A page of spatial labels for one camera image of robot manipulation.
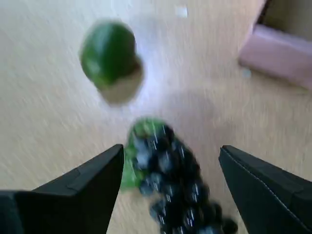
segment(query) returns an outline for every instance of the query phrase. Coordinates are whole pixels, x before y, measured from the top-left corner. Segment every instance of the lime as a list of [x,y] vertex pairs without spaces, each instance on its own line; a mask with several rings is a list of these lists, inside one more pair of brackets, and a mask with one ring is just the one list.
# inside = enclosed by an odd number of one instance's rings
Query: lime
[[86,37],[80,54],[85,75],[97,88],[128,75],[136,64],[136,41],[121,22],[102,21]]

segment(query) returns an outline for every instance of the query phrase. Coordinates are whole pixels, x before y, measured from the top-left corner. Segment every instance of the dark grape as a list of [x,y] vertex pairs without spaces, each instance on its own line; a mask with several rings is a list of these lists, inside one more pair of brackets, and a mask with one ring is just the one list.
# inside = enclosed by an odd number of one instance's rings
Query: dark grape
[[139,136],[133,134],[133,144],[134,144],[136,150],[139,152],[149,151],[148,138],[147,137],[139,137]]
[[206,203],[209,196],[209,187],[201,181],[195,181],[188,185],[186,199],[189,203]]
[[172,234],[172,228],[161,227],[159,232],[160,234]]
[[166,151],[158,156],[158,166],[164,174],[172,174],[179,169],[179,159],[173,151]]
[[175,138],[174,131],[168,125],[162,125],[160,130],[157,132],[157,136],[167,138],[170,144]]
[[166,205],[166,202],[164,200],[158,200],[158,201],[154,202],[150,206],[150,216],[154,220],[157,220],[158,215],[162,213],[162,210],[163,210],[165,205]]
[[150,196],[154,191],[151,184],[146,179],[141,181],[139,190],[143,196]]
[[157,166],[157,157],[149,152],[138,152],[132,164],[135,169],[152,171]]
[[217,202],[211,202],[210,205],[215,210],[215,222],[220,224],[222,223],[222,208]]
[[211,204],[203,204],[200,207],[202,212],[202,220],[205,226],[215,221],[215,208]]
[[219,225],[207,226],[200,229],[197,234],[224,234]]
[[179,226],[172,230],[172,234],[190,234],[190,232],[184,226]]
[[166,183],[166,179],[165,176],[160,174],[160,173],[151,173],[149,175],[152,187],[157,191],[157,192],[161,192],[162,191],[162,187],[164,186],[164,184]]
[[195,231],[201,225],[201,215],[198,209],[189,208],[183,217],[183,224],[190,232]]
[[238,225],[234,220],[226,217],[222,220],[222,229],[224,234],[234,234],[238,230]]
[[163,193],[168,202],[180,202],[183,199],[183,188],[178,183],[166,184]]

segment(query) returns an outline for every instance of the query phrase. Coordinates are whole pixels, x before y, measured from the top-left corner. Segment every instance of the pink box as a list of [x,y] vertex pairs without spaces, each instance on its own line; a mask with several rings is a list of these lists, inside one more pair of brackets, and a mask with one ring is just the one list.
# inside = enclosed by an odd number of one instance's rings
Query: pink box
[[312,0],[266,1],[239,62],[312,90]]

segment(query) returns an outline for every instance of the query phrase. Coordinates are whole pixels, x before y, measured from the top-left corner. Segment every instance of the wooden floor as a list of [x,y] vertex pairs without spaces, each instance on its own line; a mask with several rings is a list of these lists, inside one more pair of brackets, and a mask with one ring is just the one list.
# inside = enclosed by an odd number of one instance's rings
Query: wooden floor
[[[261,2],[2,1],[0,188],[33,189],[125,143],[136,118],[156,116],[193,149],[213,199],[246,233],[218,164],[223,144],[312,180],[312,95],[236,62]],[[104,94],[78,60],[102,18],[129,24],[143,64],[142,80]],[[108,233],[158,233],[149,203],[120,194]]]

